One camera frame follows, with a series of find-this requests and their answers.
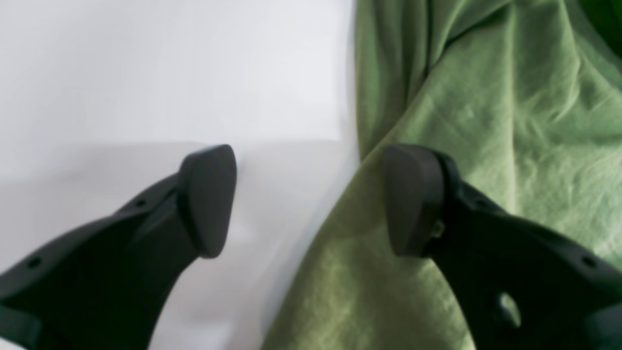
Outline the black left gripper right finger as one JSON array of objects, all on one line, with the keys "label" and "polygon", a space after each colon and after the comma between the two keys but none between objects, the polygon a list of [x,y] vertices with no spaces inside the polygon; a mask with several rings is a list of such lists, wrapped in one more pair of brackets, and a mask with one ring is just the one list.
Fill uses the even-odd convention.
[{"label": "black left gripper right finger", "polygon": [[619,350],[621,273],[580,244],[510,215],[447,155],[382,155],[392,251],[440,269],[478,350]]}]

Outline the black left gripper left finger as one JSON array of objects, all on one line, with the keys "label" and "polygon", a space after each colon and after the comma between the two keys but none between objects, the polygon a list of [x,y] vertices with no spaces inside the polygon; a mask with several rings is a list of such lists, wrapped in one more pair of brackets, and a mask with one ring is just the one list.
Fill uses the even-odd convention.
[{"label": "black left gripper left finger", "polygon": [[178,278],[226,244],[236,189],[227,144],[112,215],[61,235],[1,275],[1,338],[26,350],[146,350]]}]

